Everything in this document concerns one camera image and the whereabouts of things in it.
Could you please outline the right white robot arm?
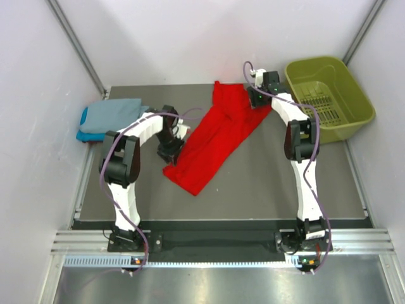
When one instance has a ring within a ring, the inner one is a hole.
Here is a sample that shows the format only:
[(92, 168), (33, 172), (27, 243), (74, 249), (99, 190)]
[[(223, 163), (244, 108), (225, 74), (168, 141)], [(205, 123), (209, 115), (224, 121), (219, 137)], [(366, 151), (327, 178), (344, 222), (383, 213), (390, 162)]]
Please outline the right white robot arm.
[(293, 254), (308, 251), (327, 236), (328, 220), (320, 206), (316, 185), (316, 157), (320, 148), (320, 119), (313, 106), (294, 101), (278, 72), (251, 69), (247, 92), (252, 108), (271, 106), (286, 126), (284, 153), (296, 179), (298, 211), (293, 235), (284, 234), (280, 247)]

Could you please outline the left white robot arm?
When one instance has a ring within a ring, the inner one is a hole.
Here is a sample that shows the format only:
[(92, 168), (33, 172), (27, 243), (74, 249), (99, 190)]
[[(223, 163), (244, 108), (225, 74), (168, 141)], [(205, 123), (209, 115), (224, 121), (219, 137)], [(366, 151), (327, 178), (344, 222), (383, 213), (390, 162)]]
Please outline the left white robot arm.
[(108, 186), (116, 213), (109, 235), (109, 252), (138, 252), (146, 248), (146, 236), (140, 230), (135, 184), (140, 174), (140, 148), (156, 136), (157, 154), (169, 165), (176, 165), (185, 144), (189, 126), (173, 106), (150, 108), (137, 120), (118, 131), (108, 131), (99, 162), (100, 186)]

